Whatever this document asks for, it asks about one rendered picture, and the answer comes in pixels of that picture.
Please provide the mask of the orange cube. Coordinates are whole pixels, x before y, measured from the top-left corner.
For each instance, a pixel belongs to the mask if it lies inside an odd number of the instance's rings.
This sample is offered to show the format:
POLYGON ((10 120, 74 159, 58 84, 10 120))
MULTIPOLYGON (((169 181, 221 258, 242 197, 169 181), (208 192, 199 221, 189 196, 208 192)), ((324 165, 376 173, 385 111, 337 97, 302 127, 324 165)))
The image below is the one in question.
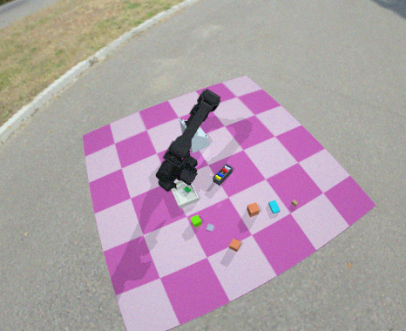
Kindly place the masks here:
POLYGON ((257 206, 256 202, 247 206, 247 212, 250 217, 258 215, 260 212, 260 208, 257 206))
POLYGON ((233 249, 235 252, 238 252, 240 246, 241 246, 241 241, 238 241, 233 238, 231 243, 229 244, 229 249, 233 249))

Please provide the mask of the cyan flat block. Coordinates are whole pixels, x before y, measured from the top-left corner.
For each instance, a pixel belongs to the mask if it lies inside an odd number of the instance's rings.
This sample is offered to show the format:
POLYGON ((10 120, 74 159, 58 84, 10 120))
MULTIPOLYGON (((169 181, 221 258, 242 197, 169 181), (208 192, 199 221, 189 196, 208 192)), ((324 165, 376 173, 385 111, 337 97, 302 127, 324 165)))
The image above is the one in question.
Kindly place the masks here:
POLYGON ((268 204, 270 205, 270 210, 272 211, 273 214, 278 213, 280 211, 275 200, 268 202, 268 204))

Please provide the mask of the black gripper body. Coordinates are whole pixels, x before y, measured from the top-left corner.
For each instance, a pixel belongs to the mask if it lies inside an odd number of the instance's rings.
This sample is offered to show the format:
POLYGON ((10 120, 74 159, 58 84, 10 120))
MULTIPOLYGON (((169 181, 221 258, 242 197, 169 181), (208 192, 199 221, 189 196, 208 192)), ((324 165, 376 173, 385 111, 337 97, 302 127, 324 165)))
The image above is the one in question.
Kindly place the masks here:
POLYGON ((185 166, 187 169, 188 167, 191 168, 192 166, 196 166, 198 164, 197 160, 193 157, 189 156, 186 163, 182 165, 180 168, 176 167, 172 177, 170 178, 168 183, 159 181, 159 186, 161 186, 164 190, 169 192, 174 186, 174 180, 177 178, 177 174, 182 171, 182 167, 185 166))

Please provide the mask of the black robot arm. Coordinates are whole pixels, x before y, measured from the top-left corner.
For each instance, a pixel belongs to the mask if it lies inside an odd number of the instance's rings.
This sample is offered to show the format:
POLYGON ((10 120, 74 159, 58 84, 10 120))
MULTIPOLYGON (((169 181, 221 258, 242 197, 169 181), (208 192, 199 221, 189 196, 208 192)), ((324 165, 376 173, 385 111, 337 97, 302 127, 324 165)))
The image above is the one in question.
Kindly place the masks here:
POLYGON ((192 138, 198 130, 202 122, 205 122, 210 111, 215 111, 220 103, 220 97, 213 91, 206 89, 202 91, 197 104, 193 106, 192 110, 188 113, 190 117, 186 124, 186 129, 168 146, 166 153, 163 157, 165 160, 156 173, 157 179, 162 182, 168 183, 172 177, 176 167, 182 171, 177 174, 177 180, 183 181, 188 186, 191 185, 197 176, 197 169, 192 166, 188 169, 184 166, 188 157, 190 156, 190 148, 192 146, 192 138), (183 159, 184 158, 184 159, 183 159), (183 160, 182 160, 183 159, 183 160))

